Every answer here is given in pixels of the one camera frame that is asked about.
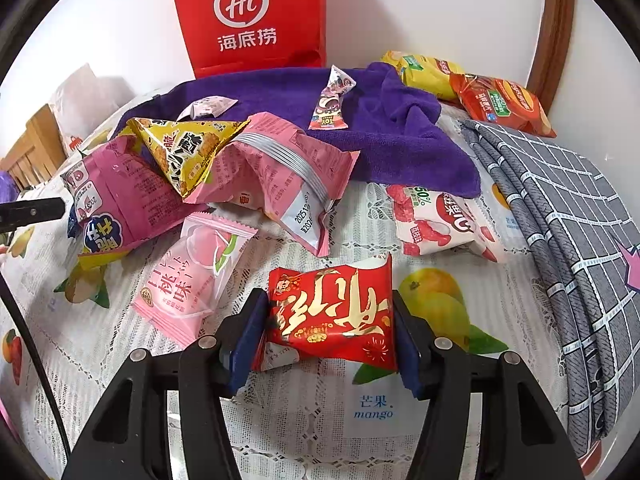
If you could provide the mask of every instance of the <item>white lace tablecloth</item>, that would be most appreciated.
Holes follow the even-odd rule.
[[[446,116],[442,119],[443,128],[455,136],[454,122]],[[330,256],[323,259],[305,251],[260,213],[220,206],[217,213],[240,219],[259,231],[233,272],[219,309],[204,323],[204,331],[215,332],[225,316],[238,312],[254,286],[266,286],[268,272],[274,267],[313,270],[390,251],[394,286],[423,267],[450,272],[462,288],[472,323],[522,355],[566,423],[567,386],[553,315],[526,243],[506,222],[506,210],[497,205],[490,184],[483,183],[478,203],[508,248],[508,260],[501,265],[462,248],[430,256],[405,256],[395,237],[391,202],[378,184],[349,184],[329,218]],[[63,196],[70,203],[59,178],[40,193],[41,198],[47,196]],[[144,347],[153,354],[178,349],[129,307],[178,233],[179,227],[108,267],[108,309],[91,300],[70,304],[64,294],[53,292],[75,265],[79,249],[77,241],[66,238],[66,218],[37,225],[24,257],[9,256],[2,267],[33,333],[72,446],[105,387],[133,349]],[[0,333],[12,327],[8,313],[0,308]],[[404,478],[419,428],[410,434],[385,436],[385,431],[391,430],[381,426],[376,436],[346,436],[346,411],[355,394],[349,369],[341,360],[313,359],[251,373],[234,399],[223,400],[229,438],[243,478]],[[11,366],[0,362],[0,398],[36,460],[49,475],[59,478],[65,465],[61,441],[26,352],[19,386],[14,383]],[[177,394],[169,395],[168,406],[172,468],[174,478],[182,479],[186,472]],[[480,407],[481,400],[474,396],[461,474],[465,479],[475,475]]]

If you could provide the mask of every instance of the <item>haidilao logo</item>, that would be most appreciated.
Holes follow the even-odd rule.
[[[213,0],[217,19],[229,27],[243,28],[258,23],[267,12],[269,0]]]

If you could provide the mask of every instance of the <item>wooden frame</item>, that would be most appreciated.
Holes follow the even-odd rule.
[[[556,97],[574,26],[575,0],[545,0],[538,46],[527,90],[538,96],[545,112]]]
[[[49,180],[65,161],[60,130],[49,105],[44,105],[26,124],[25,132],[0,161],[20,190]]]

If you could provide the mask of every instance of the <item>white plastic bag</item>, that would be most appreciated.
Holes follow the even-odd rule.
[[[118,109],[110,92],[88,64],[65,79],[50,97],[49,107],[58,122],[67,156]]]

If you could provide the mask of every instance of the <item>metal screw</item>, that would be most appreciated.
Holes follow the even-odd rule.
[[[198,341],[198,346],[200,348],[213,348],[216,345],[217,341],[216,338],[213,337],[212,335],[204,335],[200,338],[200,340]]]
[[[520,356],[516,354],[516,352],[505,352],[504,361],[509,363],[510,365],[517,365],[520,363]]]
[[[131,354],[129,354],[133,362],[142,361],[146,357],[146,350],[144,348],[136,348]]]
[[[451,350],[453,348],[453,343],[448,337],[437,337],[434,343],[440,350]]]

